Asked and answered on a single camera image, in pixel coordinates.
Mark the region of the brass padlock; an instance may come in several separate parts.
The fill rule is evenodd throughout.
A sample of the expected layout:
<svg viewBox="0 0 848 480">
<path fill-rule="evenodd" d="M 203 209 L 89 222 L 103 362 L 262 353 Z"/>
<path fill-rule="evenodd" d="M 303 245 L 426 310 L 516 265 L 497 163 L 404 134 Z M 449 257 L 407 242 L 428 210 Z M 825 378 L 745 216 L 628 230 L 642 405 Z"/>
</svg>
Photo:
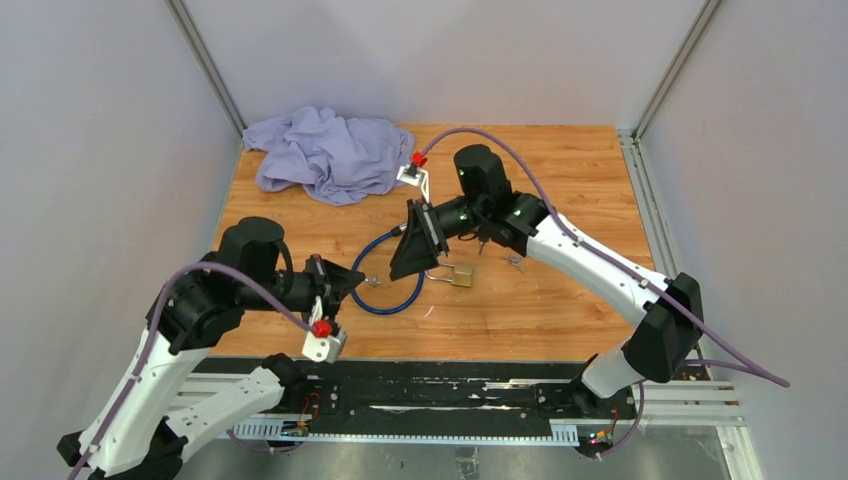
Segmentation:
<svg viewBox="0 0 848 480">
<path fill-rule="evenodd" d="M 424 271 L 427 279 L 443 282 L 459 288 L 470 288 L 474 279 L 474 267 L 471 264 L 440 263 L 437 267 Z"/>
</svg>

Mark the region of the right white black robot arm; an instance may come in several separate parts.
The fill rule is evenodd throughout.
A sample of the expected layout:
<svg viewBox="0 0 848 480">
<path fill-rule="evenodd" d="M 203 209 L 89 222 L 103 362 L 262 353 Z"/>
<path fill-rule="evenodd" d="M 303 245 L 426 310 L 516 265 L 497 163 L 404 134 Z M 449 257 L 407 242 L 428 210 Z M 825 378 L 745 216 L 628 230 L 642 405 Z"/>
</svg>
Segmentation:
<svg viewBox="0 0 848 480">
<path fill-rule="evenodd" d="M 585 364 L 571 390 L 580 414 L 599 415 L 613 394 L 632 384 L 667 383 L 675 376 L 702 335 L 683 313 L 700 310 L 696 280 L 684 274 L 671 279 L 632 263 L 549 209 L 541 196 L 513 189 L 501 158 L 485 145 L 455 154 L 462 193 L 438 206 L 429 201 L 424 160 L 414 154 L 396 174 L 418 187 L 421 197 L 407 203 L 406 226 L 389 263 L 391 279 L 438 267 L 449 239 L 474 233 L 578 281 L 634 325 L 621 346 Z"/>
</svg>

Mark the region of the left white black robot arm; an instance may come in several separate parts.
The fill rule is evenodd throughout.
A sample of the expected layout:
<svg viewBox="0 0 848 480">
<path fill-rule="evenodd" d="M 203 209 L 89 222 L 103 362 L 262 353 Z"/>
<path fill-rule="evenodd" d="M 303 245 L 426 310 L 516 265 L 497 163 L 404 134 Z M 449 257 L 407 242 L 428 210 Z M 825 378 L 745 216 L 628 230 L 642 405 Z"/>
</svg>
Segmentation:
<svg viewBox="0 0 848 480">
<path fill-rule="evenodd" d="M 94 479 L 172 479 L 203 446 L 252 415 L 308 405 L 305 371 L 278 353 L 235 385 L 170 411 L 188 376 L 249 311 L 273 311 L 300 328 L 307 359 L 338 359 L 346 334 L 336 317 L 364 275 L 316 254 L 296 271 L 284 234 L 271 219 L 243 218 L 215 251 L 163 285 L 107 404 L 88 428 L 58 442 L 72 476 L 88 470 Z"/>
</svg>

